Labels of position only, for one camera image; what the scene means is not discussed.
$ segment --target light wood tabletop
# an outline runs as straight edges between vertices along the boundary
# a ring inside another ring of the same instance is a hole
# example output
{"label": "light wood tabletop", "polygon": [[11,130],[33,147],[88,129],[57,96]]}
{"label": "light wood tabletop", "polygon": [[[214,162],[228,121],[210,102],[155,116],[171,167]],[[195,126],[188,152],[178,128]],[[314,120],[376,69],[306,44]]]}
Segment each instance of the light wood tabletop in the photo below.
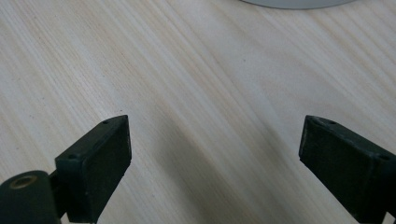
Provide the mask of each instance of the light wood tabletop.
{"label": "light wood tabletop", "polygon": [[0,181],[125,114],[132,163],[98,223],[357,223],[300,162],[304,117],[396,153],[395,72],[394,0],[3,0]]}

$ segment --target gray plate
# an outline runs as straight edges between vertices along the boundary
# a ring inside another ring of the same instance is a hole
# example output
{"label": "gray plate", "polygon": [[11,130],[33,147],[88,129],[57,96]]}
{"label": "gray plate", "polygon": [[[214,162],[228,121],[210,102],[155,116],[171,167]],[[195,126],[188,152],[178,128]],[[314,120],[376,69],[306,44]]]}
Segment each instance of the gray plate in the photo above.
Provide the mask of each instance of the gray plate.
{"label": "gray plate", "polygon": [[263,7],[288,9],[309,9],[318,7],[333,7],[355,0],[242,0]]}

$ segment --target wooden table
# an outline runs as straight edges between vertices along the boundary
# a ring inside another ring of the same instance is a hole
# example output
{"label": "wooden table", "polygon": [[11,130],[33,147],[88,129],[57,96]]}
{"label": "wooden table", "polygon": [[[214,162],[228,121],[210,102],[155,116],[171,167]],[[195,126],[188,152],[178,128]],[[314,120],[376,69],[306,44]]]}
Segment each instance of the wooden table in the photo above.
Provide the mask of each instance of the wooden table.
{"label": "wooden table", "polygon": [[299,161],[304,116],[396,153],[395,71],[394,0],[3,0],[0,180],[126,114],[133,160],[99,223],[356,223]]}

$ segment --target black plastic part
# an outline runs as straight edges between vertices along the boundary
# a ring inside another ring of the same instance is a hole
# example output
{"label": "black plastic part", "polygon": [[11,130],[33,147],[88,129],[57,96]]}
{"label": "black plastic part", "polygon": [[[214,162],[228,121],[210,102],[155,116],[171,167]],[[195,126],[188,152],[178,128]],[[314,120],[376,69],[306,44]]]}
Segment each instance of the black plastic part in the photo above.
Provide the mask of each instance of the black plastic part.
{"label": "black plastic part", "polygon": [[313,116],[305,118],[299,155],[357,221],[382,223],[392,203],[395,155],[340,124]]}
{"label": "black plastic part", "polygon": [[128,117],[108,119],[55,159],[71,222],[97,222],[131,162]]}
{"label": "black plastic part", "polygon": [[0,223],[61,223],[47,173],[26,172],[0,186]]}

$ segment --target wood grain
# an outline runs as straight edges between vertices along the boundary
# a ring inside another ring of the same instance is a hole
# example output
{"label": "wood grain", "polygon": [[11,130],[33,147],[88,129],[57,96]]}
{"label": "wood grain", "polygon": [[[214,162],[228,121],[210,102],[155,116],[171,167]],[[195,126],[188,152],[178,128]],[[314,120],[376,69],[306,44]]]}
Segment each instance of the wood grain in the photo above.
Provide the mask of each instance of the wood grain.
{"label": "wood grain", "polygon": [[395,71],[394,0],[4,0],[0,181],[127,114],[132,165],[99,223],[356,223],[299,162],[304,116],[396,153]]}

